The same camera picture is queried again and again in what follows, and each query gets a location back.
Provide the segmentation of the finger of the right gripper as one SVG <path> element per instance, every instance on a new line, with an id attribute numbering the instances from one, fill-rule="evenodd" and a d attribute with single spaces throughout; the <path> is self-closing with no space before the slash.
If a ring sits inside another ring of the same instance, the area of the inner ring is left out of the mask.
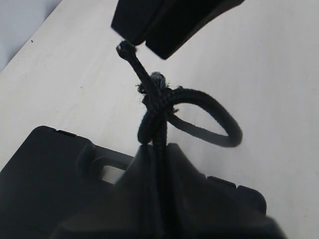
<path id="1" fill-rule="evenodd" d="M 178 0 L 153 27 L 146 46 L 166 60 L 208 23 L 242 3 L 242 0 Z"/>
<path id="2" fill-rule="evenodd" d="M 139 45 L 165 6 L 164 0 L 119 0 L 111 28 L 124 40 Z"/>

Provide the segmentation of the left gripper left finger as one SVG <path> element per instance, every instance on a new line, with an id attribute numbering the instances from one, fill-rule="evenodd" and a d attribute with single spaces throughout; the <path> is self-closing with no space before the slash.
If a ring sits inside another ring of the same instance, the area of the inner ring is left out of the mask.
<path id="1" fill-rule="evenodd" d="M 55 239 L 158 239 L 160 207 L 155 161 L 142 145 L 129 168 L 112 188 L 61 222 Z"/>

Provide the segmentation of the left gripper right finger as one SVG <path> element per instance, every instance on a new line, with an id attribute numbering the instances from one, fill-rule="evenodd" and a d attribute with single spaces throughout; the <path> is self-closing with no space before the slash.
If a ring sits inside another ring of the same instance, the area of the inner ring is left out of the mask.
<path id="1" fill-rule="evenodd" d="M 168 184 L 183 239 L 284 239 L 266 215 L 264 196 L 249 187 L 205 177 L 177 144 L 165 151 Z"/>

